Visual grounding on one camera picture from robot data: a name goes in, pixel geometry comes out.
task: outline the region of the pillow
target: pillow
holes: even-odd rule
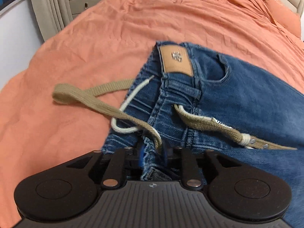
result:
[[[293,35],[301,38],[301,18],[285,7],[279,0],[263,0],[272,17]]]

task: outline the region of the blue denim jeans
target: blue denim jeans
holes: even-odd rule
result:
[[[147,63],[136,77],[128,95],[155,77],[131,101],[125,112],[153,126],[171,146],[222,153],[284,179],[292,188],[292,202],[284,219],[295,228],[304,227],[304,96],[269,72],[237,58],[184,42],[193,77],[165,73],[157,42]],[[245,149],[218,132],[198,131],[185,125],[173,104],[183,105],[195,115],[214,117],[241,133],[298,150]],[[129,121],[118,121],[129,127]],[[142,132],[118,134],[111,130],[102,151],[114,153],[135,146]],[[153,141],[144,137],[143,180],[170,180],[168,170],[156,153]]]

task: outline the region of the bed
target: bed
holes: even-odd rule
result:
[[[286,2],[302,14],[303,0]],[[101,148],[107,136],[109,117],[56,105],[54,85],[86,89],[134,78],[156,40],[232,55],[304,93],[304,43],[262,0],[102,0],[47,40],[0,93],[1,228],[20,220],[13,192],[22,179]],[[100,99],[119,107],[125,94]]]

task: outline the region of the grey ribbed panel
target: grey ribbed panel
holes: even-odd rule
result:
[[[60,223],[24,219],[16,228],[291,228],[279,219],[266,224],[244,224],[217,213],[201,192],[179,182],[128,181],[115,191],[105,191],[85,214]]]

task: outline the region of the brown leather label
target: brown leather label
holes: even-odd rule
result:
[[[163,45],[160,50],[165,73],[180,72],[193,77],[186,48],[179,45]]]

